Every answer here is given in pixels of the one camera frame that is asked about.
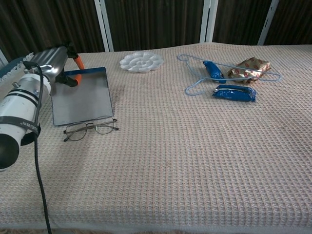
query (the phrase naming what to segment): bed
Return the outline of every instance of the bed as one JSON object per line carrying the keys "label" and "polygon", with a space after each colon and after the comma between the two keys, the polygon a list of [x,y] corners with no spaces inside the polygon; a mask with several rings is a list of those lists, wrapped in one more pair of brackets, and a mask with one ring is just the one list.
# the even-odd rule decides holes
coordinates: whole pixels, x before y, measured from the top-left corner
{"label": "bed", "polygon": [[[51,101],[40,113],[39,164],[54,229],[112,233],[312,233],[312,45],[202,43],[152,50],[146,74],[119,68],[130,52],[81,54],[105,66],[119,131],[63,142]],[[268,60],[280,82],[252,85],[257,101],[190,97],[178,54],[227,64]],[[77,67],[68,60],[65,70]],[[3,81],[3,98],[13,80]],[[0,174],[0,229],[44,229],[33,145]]]}

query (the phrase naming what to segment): blue wrapper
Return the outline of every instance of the blue wrapper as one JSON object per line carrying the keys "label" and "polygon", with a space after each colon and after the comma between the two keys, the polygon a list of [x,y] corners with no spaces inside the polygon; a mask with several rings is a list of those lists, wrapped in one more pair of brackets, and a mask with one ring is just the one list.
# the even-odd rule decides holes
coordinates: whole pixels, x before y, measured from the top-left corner
{"label": "blue wrapper", "polygon": [[[220,69],[211,61],[203,61],[203,64],[206,67],[207,72],[210,74],[210,77],[213,79],[224,79]],[[220,84],[225,84],[226,80],[217,80]]]}
{"label": "blue wrapper", "polygon": [[250,87],[221,84],[215,89],[213,96],[233,101],[255,101],[256,94],[257,91]]}

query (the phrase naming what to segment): curtain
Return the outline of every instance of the curtain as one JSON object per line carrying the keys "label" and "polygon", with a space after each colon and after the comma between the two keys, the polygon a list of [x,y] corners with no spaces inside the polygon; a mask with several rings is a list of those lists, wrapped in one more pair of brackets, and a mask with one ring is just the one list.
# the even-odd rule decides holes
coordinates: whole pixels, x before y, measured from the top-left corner
{"label": "curtain", "polygon": [[0,22],[8,61],[65,41],[78,53],[104,51],[93,0],[1,0]]}
{"label": "curtain", "polygon": [[115,51],[199,42],[204,0],[106,0]]}
{"label": "curtain", "polygon": [[279,1],[264,44],[312,44],[312,0]]}
{"label": "curtain", "polygon": [[219,0],[213,42],[257,45],[270,5],[271,0]]}

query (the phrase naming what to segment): gold foil wrapper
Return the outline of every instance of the gold foil wrapper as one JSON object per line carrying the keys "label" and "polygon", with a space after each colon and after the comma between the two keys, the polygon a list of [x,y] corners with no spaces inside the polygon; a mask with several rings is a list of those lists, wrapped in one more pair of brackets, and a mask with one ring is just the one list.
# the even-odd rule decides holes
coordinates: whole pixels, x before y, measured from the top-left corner
{"label": "gold foil wrapper", "polygon": [[229,78],[248,78],[241,80],[234,80],[235,82],[251,83],[255,82],[263,75],[263,72],[270,70],[270,63],[257,59],[255,57],[249,58],[240,64],[237,67],[242,69],[233,68],[228,71]]}

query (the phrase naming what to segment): glasses frame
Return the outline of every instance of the glasses frame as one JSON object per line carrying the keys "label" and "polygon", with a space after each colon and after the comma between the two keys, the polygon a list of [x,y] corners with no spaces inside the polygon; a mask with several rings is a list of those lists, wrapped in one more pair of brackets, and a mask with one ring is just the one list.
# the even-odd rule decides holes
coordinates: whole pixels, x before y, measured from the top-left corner
{"label": "glasses frame", "polygon": [[[94,121],[96,121],[96,120],[98,120],[98,119],[100,119],[100,118],[110,118],[110,119],[112,120],[111,122],[105,123],[105,124],[110,124],[110,123],[113,124],[113,126],[109,126],[109,127],[111,128],[111,130],[110,130],[109,132],[107,132],[107,133],[100,133],[100,132],[96,129],[96,125],[94,125]],[[115,124],[116,122],[117,122],[117,119],[112,118],[111,116],[100,116],[100,117],[94,119],[94,120],[93,120],[92,122],[90,122],[90,123],[86,123],[86,122],[77,122],[77,123],[69,124],[69,125],[66,126],[66,129],[63,131],[63,133],[66,134],[66,138],[64,139],[64,142],[66,142],[66,141],[68,141],[68,140],[71,140],[71,141],[79,141],[79,140],[83,139],[83,138],[86,136],[88,129],[94,129],[98,134],[101,134],[101,135],[109,134],[109,133],[111,133],[113,130],[116,130],[116,131],[117,131],[117,130],[119,130],[119,128],[114,127],[114,124]],[[79,129],[73,131],[73,133],[72,133],[71,135],[68,135],[69,132],[67,132],[67,129],[68,129],[69,127],[71,127],[71,126],[78,125],[78,124],[84,124],[85,127],[79,128]],[[76,133],[76,132],[78,132],[78,131],[85,131],[83,137],[80,138],[80,139],[77,139],[77,140],[72,140],[72,139],[70,139],[70,137],[71,137],[74,133]]]}

